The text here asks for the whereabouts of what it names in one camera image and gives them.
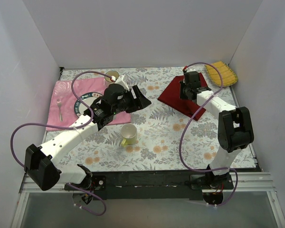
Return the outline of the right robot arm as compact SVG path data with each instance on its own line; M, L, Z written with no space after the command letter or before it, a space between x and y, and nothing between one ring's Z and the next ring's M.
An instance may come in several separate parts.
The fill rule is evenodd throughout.
M190 176L189 184L194 190L222 189L224 186L232 189L230 166L237 155L254 141L250 112L246 107L225 102L208 86L202 86L198 72L183 72L180 98L194 102L218 120L218 152L206 169Z

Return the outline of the dark red cloth napkin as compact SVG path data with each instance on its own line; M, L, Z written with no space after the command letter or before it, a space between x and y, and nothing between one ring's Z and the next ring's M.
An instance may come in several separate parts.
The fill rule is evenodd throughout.
M196 100L180 99L180 81L191 88L196 88L199 92L209 91L202 73L196 71L185 72L183 76L176 76L169 85L164 89L158 100L169 107L181 112L182 114L192 117L193 114L200 108Z

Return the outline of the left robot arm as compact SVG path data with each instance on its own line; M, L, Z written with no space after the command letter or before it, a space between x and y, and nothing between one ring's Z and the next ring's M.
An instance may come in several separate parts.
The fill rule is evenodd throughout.
M91 172L85 166L60 165L60 161L88 136L97 133L110 122L115 115L133 113L151 105L138 86L131 89L119 84L112 84L105 89L99 100L92 103L89 109L70 126L70 130L61 132L50 141L26 149L24 171L46 191L57 183L72 183L81 190L91 186Z

